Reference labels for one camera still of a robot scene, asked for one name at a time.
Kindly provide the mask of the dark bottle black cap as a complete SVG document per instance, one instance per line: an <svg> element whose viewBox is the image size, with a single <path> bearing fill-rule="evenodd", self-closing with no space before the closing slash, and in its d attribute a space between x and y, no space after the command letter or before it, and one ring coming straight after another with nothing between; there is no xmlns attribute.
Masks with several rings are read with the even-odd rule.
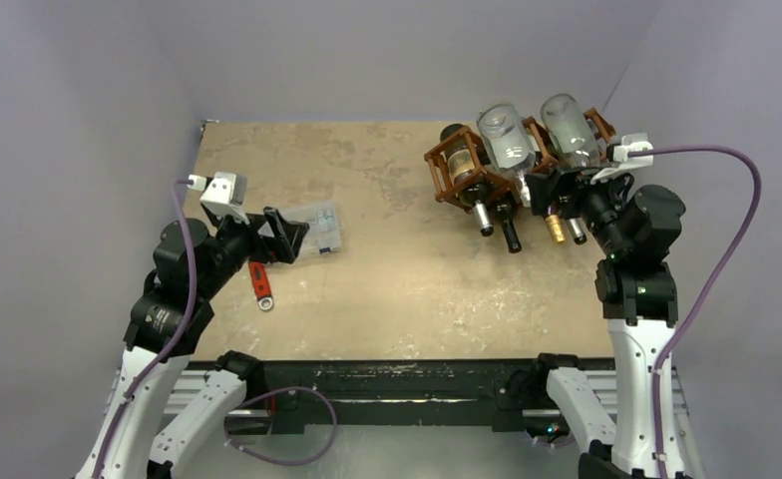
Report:
<svg viewBox="0 0 782 479"><path fill-rule="evenodd" d="M495 216L502 230L509 253L518 253L523 249L514 224L517 209L517 201L511 191L504 193L489 206L489 211Z"/></svg>

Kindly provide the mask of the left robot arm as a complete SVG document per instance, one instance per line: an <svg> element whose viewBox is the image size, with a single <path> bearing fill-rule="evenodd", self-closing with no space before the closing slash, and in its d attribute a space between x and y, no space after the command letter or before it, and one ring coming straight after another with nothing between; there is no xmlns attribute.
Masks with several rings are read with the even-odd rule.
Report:
<svg viewBox="0 0 782 479"><path fill-rule="evenodd" d="M309 224L271 207L235 218L179 217L153 252L155 267L131 309L116 390L80 478L145 478L173 387L214 317L211 300L248 263L294 263Z"/></svg>

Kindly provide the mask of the green bottle silver neck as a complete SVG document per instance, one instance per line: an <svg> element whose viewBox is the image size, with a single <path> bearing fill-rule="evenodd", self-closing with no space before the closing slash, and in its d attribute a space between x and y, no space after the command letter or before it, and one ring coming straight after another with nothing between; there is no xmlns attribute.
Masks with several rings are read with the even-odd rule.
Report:
<svg viewBox="0 0 782 479"><path fill-rule="evenodd" d="M587 232L580 219L565 219L565 224L575 244L587 242Z"/></svg>

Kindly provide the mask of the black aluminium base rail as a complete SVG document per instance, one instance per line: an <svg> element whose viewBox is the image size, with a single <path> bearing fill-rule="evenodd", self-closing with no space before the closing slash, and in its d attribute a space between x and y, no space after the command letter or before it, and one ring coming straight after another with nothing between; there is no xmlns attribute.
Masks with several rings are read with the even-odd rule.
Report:
<svg viewBox="0 0 782 479"><path fill-rule="evenodd" d="M562 422L545 395L545 367L535 358L429 360L266 360L246 393L277 390L266 404L229 413L244 427L258 419L274 434L300 434L327 425L321 392L341 425L475 426L494 432L544 431ZM281 391L293 387L293 392Z"/></svg>

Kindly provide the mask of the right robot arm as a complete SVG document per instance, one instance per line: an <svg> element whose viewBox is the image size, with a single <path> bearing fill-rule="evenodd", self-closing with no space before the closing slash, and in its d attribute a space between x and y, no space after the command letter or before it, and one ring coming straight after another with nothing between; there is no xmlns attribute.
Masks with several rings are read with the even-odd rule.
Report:
<svg viewBox="0 0 782 479"><path fill-rule="evenodd" d="M666 360L679 319L665 261L681 233L685 205L666 187L633 192L633 177L595 178L595 169L528 174L534 213L580 219L604 254L594 286L614 352L616 417L587 387L576 357L542 354L506 378L511 398L555 404L581 450L581 478L684 478Z"/></svg>

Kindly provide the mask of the clear plastic screw box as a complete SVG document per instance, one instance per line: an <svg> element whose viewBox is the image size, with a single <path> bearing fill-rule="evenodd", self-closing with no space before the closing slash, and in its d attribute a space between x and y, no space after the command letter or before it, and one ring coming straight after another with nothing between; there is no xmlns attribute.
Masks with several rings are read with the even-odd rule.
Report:
<svg viewBox="0 0 782 479"><path fill-rule="evenodd" d="M290 222L309 225L309 231L303 239L298 260L336 253L342 247L342 234L339 214L331 200L301 205L281 211Z"/></svg>

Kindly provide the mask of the clear glass bottle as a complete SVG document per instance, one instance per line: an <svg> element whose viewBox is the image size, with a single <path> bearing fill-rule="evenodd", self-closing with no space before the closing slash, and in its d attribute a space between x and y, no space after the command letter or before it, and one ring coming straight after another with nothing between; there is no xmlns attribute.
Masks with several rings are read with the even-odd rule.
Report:
<svg viewBox="0 0 782 479"><path fill-rule="evenodd" d="M562 162L572 168L600 166L596 139L573 96L557 94L548 98L540 114Z"/></svg>
<svg viewBox="0 0 782 479"><path fill-rule="evenodd" d="M536 163L537 151L516 107L510 102L489 106L479 114L476 126L491 165L515 182L523 206L529 208L526 175Z"/></svg>

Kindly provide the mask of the red wine bottle gold cap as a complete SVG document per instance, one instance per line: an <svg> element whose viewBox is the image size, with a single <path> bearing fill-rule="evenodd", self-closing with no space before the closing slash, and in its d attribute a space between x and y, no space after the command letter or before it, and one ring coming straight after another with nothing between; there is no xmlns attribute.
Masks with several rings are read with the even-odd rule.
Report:
<svg viewBox="0 0 782 479"><path fill-rule="evenodd" d="M567 240L562 221L554 206L547 206L544 213L544 221L553 243L562 244Z"/></svg>

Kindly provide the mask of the red adjustable wrench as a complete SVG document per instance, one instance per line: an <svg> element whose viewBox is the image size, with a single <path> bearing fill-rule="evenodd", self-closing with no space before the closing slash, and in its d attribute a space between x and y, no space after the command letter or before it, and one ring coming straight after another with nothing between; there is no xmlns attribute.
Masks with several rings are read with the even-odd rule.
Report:
<svg viewBox="0 0 782 479"><path fill-rule="evenodd" d="M274 299L264 264L251 261L248 270L259 309L265 312L273 310Z"/></svg>

